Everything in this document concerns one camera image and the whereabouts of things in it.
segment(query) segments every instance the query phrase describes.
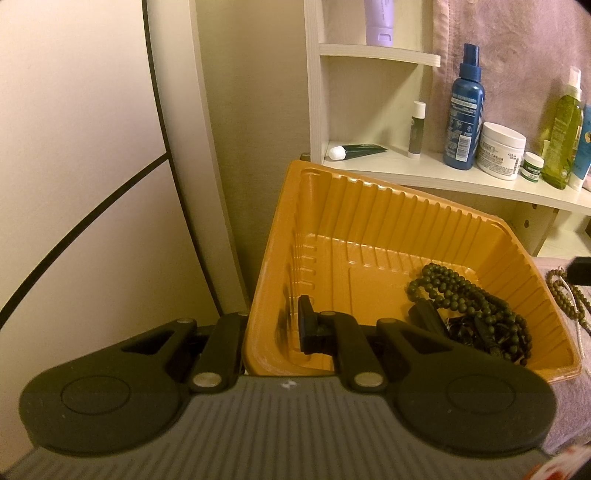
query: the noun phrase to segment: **brown beaded bracelet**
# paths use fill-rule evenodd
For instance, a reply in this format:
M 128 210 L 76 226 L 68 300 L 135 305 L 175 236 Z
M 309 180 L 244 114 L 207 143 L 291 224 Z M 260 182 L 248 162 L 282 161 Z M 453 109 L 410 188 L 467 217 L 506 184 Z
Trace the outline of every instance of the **brown beaded bracelet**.
M 562 278 L 564 282 L 560 279 L 553 280 L 554 277 Z M 585 309 L 591 313 L 591 303 L 589 303 L 589 300 L 587 300 L 583 292 L 576 285 L 570 284 L 566 281 L 566 272 L 562 269 L 550 270 L 546 274 L 546 283 L 548 284 L 550 293 L 560 307 L 560 310 L 562 310 L 571 320 L 579 322 L 581 327 L 591 335 L 591 326 L 589 326 L 585 320 Z M 570 290 L 572 297 L 574 298 L 574 305 L 565 292 L 567 288 Z

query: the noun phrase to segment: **spray nozzle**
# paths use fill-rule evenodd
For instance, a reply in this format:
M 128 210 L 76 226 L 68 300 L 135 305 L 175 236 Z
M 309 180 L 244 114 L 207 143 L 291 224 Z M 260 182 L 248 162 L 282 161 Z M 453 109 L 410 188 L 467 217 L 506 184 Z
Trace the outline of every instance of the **spray nozzle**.
M 577 67 L 570 68 L 569 85 L 581 88 L 581 71 Z
M 581 71 L 577 67 L 570 68 L 566 94 L 577 100 L 581 100 Z
M 464 43 L 464 61 L 468 65 L 478 67 L 480 57 L 480 48 L 478 45 L 472 45 L 471 43 Z
M 480 48 L 478 45 L 464 43 L 464 61 L 460 63 L 460 77 L 480 82 Z

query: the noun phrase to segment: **green tube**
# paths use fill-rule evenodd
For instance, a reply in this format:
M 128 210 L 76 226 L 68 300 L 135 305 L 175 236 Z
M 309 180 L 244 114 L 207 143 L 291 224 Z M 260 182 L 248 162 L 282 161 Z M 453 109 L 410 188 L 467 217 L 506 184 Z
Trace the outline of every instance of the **green tube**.
M 374 145 L 372 143 L 362 143 L 355 145 L 340 145 L 329 150 L 331 160 L 348 160 L 350 158 L 364 157 L 374 153 L 385 152 L 387 148 Z

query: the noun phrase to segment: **metal rivet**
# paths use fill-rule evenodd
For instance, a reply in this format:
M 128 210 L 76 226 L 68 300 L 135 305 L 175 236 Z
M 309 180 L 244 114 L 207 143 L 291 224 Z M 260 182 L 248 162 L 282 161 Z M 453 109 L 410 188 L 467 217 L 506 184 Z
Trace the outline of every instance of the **metal rivet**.
M 360 387 L 379 387 L 384 383 L 384 378 L 376 372 L 362 372 L 355 375 L 355 383 Z
M 222 376 L 214 372 L 201 372 L 193 377 L 193 383 L 198 387 L 213 388 L 222 383 Z

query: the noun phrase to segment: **barcode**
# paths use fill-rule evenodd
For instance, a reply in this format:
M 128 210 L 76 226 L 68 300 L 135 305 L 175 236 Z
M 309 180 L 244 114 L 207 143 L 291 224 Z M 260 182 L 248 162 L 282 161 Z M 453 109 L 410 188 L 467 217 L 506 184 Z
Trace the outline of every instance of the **barcode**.
M 471 141 L 472 137 L 460 135 L 460 138 L 457 139 L 456 160 L 468 161 L 468 152 L 470 151 Z

